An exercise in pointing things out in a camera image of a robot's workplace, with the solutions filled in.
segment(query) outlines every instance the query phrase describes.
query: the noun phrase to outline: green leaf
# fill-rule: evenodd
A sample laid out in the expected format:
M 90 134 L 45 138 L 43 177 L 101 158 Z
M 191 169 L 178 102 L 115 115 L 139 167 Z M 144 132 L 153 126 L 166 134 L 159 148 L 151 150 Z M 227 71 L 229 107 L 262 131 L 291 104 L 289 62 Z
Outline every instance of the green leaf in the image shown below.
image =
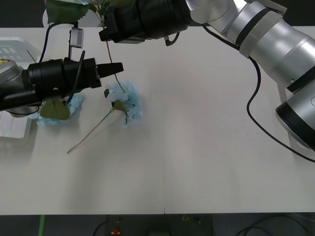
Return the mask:
M 60 100 L 49 100 L 41 108 L 40 115 L 45 118 L 67 120 L 70 118 L 70 111 Z
M 107 98 L 108 94 L 109 94 L 109 89 L 107 88 L 107 89 L 105 89 L 105 91 L 104 91 L 105 98 Z
M 122 7 L 131 3 L 131 0 L 111 0 L 110 7 Z
M 126 108 L 124 107 L 123 102 L 120 100 L 115 101 L 113 108 L 118 111 L 126 112 Z
M 82 5 L 58 0 L 47 0 L 48 23 L 73 24 L 84 17 L 90 5 Z
M 127 112 L 125 112 L 125 120 L 126 120 L 126 125 L 127 125 L 127 123 L 128 123 L 128 113 Z

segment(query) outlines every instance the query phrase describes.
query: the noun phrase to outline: black cable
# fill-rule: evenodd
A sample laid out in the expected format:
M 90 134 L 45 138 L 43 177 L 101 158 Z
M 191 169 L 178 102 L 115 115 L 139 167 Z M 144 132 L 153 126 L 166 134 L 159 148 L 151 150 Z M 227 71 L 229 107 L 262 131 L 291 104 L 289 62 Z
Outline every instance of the black cable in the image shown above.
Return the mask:
M 41 57 L 40 57 L 40 59 L 39 59 L 39 62 L 42 62 L 43 59 L 44 59 L 44 55 L 45 55 L 46 48 L 47 48 L 47 43 L 48 43 L 49 31 L 52 29 L 52 27 L 57 26 L 57 25 L 60 25 L 60 24 L 56 24 L 56 23 L 51 24 L 51 25 L 48 27 L 47 31 L 46 31 L 46 37 L 45 37 L 44 48 L 43 48 L 43 52 L 41 53 Z
M 173 41 L 170 41 L 169 39 L 165 41 L 167 46 L 172 46 L 174 43 L 176 43 L 177 39 L 179 38 L 180 32 L 176 34 Z
M 9 113 L 12 114 L 12 115 L 17 115 L 17 116 L 29 116 L 29 115 L 32 115 L 32 114 L 38 112 L 38 111 L 39 111 L 39 106 L 37 107 L 37 110 L 36 110 L 35 112 L 26 113 L 26 114 L 20 114 L 20 113 L 10 112 L 10 111 L 8 111 L 8 110 L 5 110 L 5 111 L 6 111 L 6 112 L 9 112 Z
M 258 226 L 247 227 L 247 228 L 241 230 L 240 232 L 238 232 L 237 236 L 240 235 L 244 231 L 246 231 L 245 234 L 247 234 L 252 229 L 261 230 L 261 231 L 264 231 L 268 236 L 273 236 L 268 230 L 264 229 L 263 227 L 258 227 Z
M 80 62 L 79 62 L 79 68 L 78 68 L 77 77 L 75 78 L 71 94 L 70 94 L 68 100 L 64 104 L 65 106 L 67 106 L 71 102 L 71 100 L 73 98 L 73 95 L 74 95 L 74 93 L 75 93 L 75 91 L 76 91 L 76 89 L 78 87 L 78 83 L 79 83 L 79 79 L 80 79 L 80 75 L 81 75 L 81 68 L 82 68 L 83 61 L 84 61 L 84 56 L 85 56 L 85 51 L 83 50 L 83 52 L 81 54 Z
M 220 40 L 221 42 L 225 43 L 226 45 L 236 49 L 236 50 L 240 50 L 240 48 L 236 45 L 234 45 L 233 43 L 225 40 L 224 38 L 220 37 L 219 35 L 213 33 L 212 31 L 210 31 L 205 25 L 202 25 L 202 27 L 209 33 L 211 34 L 213 37 L 217 38 L 218 40 Z M 260 72 L 260 69 L 259 69 L 259 66 L 257 64 L 257 62 L 249 57 L 249 59 L 251 60 L 251 62 L 254 64 L 254 67 L 256 69 L 256 72 L 257 72 L 257 86 L 256 86 L 256 89 L 255 89 L 255 92 L 253 93 L 253 95 L 251 96 L 251 98 L 249 99 L 248 103 L 247 103 L 247 106 L 246 106 L 246 110 L 247 110 L 247 114 L 248 116 L 252 119 L 252 121 L 265 133 L 267 134 L 270 138 L 272 138 L 274 141 L 276 141 L 278 144 L 280 144 L 281 146 L 285 147 L 286 149 L 292 151 L 294 154 L 304 158 L 305 160 L 308 160 L 310 162 L 313 162 L 315 163 L 315 160 L 313 159 L 310 159 L 304 155 L 302 155 L 301 153 L 299 153 L 298 151 L 290 148 L 289 146 L 287 146 L 286 144 L 282 143 L 280 140 L 278 140 L 277 138 L 275 138 L 272 134 L 270 134 L 266 129 L 264 129 L 256 120 L 255 118 L 252 116 L 251 114 L 251 111 L 250 111 L 250 106 L 251 106 L 251 103 L 253 101 L 253 99 L 256 97 L 256 95 L 258 94 L 258 91 L 260 89 L 260 84 L 261 84 L 261 72 Z
M 98 229 L 99 229 L 102 225 L 105 225 L 105 224 L 108 222 L 108 220 L 109 220 L 109 217 L 107 216 L 107 219 L 106 219 L 104 222 L 100 223 L 100 224 L 97 226 L 97 228 L 94 230 L 93 236 L 96 236 L 96 233 L 97 233 Z
M 247 233 L 249 232 L 249 230 L 251 230 L 251 229 L 252 229 L 253 227 L 255 227 L 257 224 L 262 223 L 262 222 L 264 222 L 264 221 L 266 221 L 266 220 L 269 220 L 269 219 L 272 219 L 272 218 L 278 218 L 278 217 L 284 217 L 284 218 L 293 220 L 295 223 L 297 223 L 299 226 L 301 226 L 301 227 L 305 230 L 305 232 L 307 232 L 310 236 L 314 236 L 311 231 L 309 231 L 303 224 L 301 224 L 299 221 L 297 221 L 297 220 L 294 219 L 293 217 L 290 217 L 290 216 L 287 216 L 287 215 L 279 215 L 279 214 L 277 214 L 277 215 L 269 215 L 269 216 L 266 216 L 266 217 L 264 217 L 264 218 L 262 218 L 262 219 L 260 219 L 260 220 L 257 220 L 255 223 L 253 223 L 251 226 L 249 226 L 247 229 L 245 229 L 246 232 L 244 233 L 244 236 L 246 236 Z M 243 231 L 244 231 L 244 230 L 242 230 L 242 231 L 240 231 L 239 233 L 237 233 L 236 236 L 239 236 Z

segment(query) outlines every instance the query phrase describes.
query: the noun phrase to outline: metal bracket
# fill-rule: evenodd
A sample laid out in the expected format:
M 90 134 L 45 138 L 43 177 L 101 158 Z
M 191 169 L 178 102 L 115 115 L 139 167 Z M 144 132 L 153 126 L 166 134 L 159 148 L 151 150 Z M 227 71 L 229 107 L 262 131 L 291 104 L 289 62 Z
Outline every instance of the metal bracket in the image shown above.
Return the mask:
M 264 5 L 265 7 L 274 9 L 277 11 L 278 14 L 280 15 L 284 15 L 286 13 L 287 8 L 284 6 L 281 6 L 280 4 L 277 4 L 271 0 L 245 0 L 247 3 L 252 3 L 254 1 L 257 1 L 259 3 L 261 3 L 262 5 Z

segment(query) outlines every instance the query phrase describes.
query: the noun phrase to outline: white tabletop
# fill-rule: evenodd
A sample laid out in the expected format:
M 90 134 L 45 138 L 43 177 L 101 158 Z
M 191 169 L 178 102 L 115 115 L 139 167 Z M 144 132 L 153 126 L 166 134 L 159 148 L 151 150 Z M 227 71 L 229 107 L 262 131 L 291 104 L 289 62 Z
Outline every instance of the white tabletop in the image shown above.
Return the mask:
M 301 28 L 315 36 L 314 28 Z M 100 28 L 85 28 L 86 58 L 109 62 Z M 41 50 L 44 29 L 0 29 Z M 67 56 L 68 29 L 51 31 L 46 58 Z M 32 126 L 26 145 L 0 143 L 0 214 L 149 214 L 315 211 L 315 164 L 266 136 L 246 114 L 256 85 L 250 61 L 202 28 L 172 47 L 110 43 L 144 100 L 140 125 L 121 128 L 104 88 L 86 89 L 82 110 L 56 127 Z M 80 50 L 73 53 L 79 59 Z M 265 73 L 254 117 L 289 144 L 277 122 L 278 87 Z M 102 79 L 103 87 L 114 77 Z M 311 151 L 292 146 L 308 156 Z

